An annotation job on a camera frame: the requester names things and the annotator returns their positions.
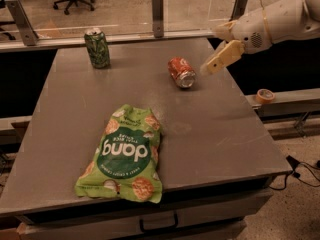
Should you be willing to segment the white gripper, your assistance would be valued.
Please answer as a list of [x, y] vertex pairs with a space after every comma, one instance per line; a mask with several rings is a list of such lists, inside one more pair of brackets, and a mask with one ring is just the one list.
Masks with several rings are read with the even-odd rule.
[[220, 24], [213, 32], [225, 41], [200, 66], [200, 73], [214, 74], [238, 61], [244, 46], [247, 54], [253, 54], [282, 41], [301, 40], [305, 22], [304, 0], [279, 0], [243, 15], [237, 21]]

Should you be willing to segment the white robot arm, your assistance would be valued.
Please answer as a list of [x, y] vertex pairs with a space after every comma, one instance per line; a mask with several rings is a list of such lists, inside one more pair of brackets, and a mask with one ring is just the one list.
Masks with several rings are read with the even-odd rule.
[[320, 37], [320, 0], [279, 0], [239, 19], [218, 25], [214, 34], [222, 42], [201, 65], [210, 75], [240, 60], [287, 40]]

